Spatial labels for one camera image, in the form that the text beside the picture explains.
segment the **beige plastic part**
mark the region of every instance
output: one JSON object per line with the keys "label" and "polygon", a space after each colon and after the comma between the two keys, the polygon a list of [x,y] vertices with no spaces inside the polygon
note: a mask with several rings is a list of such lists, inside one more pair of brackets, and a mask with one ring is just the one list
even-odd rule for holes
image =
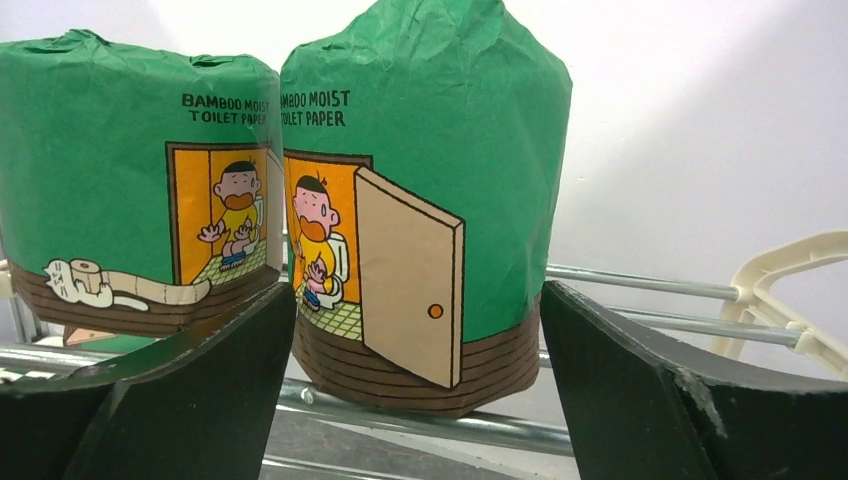
{"label": "beige plastic part", "polygon": [[0,260],[0,298],[12,298],[15,291],[12,289],[12,273],[9,272],[9,262]]}
{"label": "beige plastic part", "polygon": [[[759,319],[773,327],[800,330],[793,351],[807,355],[848,381],[848,346],[776,299],[769,289],[788,275],[848,260],[848,230],[821,233],[757,255],[733,278],[739,300],[724,302],[723,320],[752,324]],[[738,359],[744,340],[716,337],[710,350]]]}

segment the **white wall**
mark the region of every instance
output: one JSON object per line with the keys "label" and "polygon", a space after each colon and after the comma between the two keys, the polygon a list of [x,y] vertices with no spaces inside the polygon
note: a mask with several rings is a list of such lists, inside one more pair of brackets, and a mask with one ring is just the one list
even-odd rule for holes
{"label": "white wall", "polygon": [[[848,2],[506,3],[575,84],[551,262],[727,283],[760,251],[848,227]],[[186,54],[247,52],[278,68],[297,44],[340,30],[369,4],[0,0],[0,41],[82,27]],[[838,298],[846,280],[848,268],[836,266],[777,291],[848,340]],[[708,316],[719,306],[580,287],[617,305]],[[780,347],[749,344],[743,357],[826,376]],[[553,395],[545,377],[492,409],[562,422]],[[556,478],[568,465],[463,448]]]}

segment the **wooden door illustration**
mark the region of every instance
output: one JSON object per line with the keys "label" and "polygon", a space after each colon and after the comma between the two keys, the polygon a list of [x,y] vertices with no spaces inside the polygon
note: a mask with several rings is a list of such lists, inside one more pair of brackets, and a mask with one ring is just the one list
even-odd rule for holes
{"label": "wooden door illustration", "polygon": [[461,373],[465,224],[366,168],[355,188],[363,342],[451,388]]}

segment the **cartoon child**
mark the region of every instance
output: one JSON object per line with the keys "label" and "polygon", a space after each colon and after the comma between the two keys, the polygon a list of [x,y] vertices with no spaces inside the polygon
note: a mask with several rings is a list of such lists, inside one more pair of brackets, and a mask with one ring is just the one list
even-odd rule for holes
{"label": "cartoon child", "polygon": [[329,293],[333,288],[332,274],[338,261],[328,239],[341,219],[330,205],[325,185],[326,180],[304,175],[297,181],[293,199],[300,225],[300,235],[293,243],[294,252],[303,265],[304,301],[314,311],[320,308],[317,294]]}
{"label": "cartoon child", "polygon": [[258,234],[259,211],[253,202],[260,186],[253,162],[240,160],[227,166],[221,174],[221,181],[212,187],[226,210],[218,222],[201,228],[197,238],[214,243],[229,233],[221,249],[222,272],[244,263],[247,256],[244,247]]}

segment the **cartoon face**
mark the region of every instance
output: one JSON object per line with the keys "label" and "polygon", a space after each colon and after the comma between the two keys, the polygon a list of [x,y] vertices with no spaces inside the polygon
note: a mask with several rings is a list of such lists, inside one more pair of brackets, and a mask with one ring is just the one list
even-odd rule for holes
{"label": "cartoon face", "polygon": [[230,210],[244,210],[253,205],[260,186],[253,164],[238,161],[224,169],[213,190]]}
{"label": "cartoon face", "polygon": [[339,212],[330,205],[330,196],[317,178],[301,177],[294,192],[294,211],[300,229],[313,242],[323,242],[330,230],[339,224]]}

